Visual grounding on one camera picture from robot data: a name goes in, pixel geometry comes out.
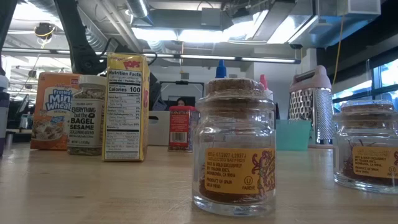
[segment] jar label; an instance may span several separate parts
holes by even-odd
[[[398,177],[398,147],[355,146],[354,173],[368,177]]]
[[[206,150],[205,188],[227,194],[259,194],[275,189],[275,149]]]
[[[101,147],[104,100],[73,99],[68,120],[68,146]]]

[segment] seasoning jar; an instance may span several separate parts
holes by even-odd
[[[246,78],[206,85],[194,137],[192,198],[212,213],[263,215],[274,208],[275,132],[268,114],[274,104],[264,87]]]
[[[398,112],[386,100],[350,101],[333,119],[335,182],[398,194]]]
[[[79,88],[68,120],[68,153],[98,156],[102,152],[106,78],[81,75]]]

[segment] person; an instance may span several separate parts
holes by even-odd
[[[185,106],[185,104],[185,100],[182,97],[177,100],[177,106]]]

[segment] nutrition facts label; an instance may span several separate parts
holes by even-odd
[[[105,159],[138,159],[141,72],[110,70]]]

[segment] teal container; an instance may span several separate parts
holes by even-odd
[[[306,151],[310,130],[311,121],[277,120],[276,150]]]

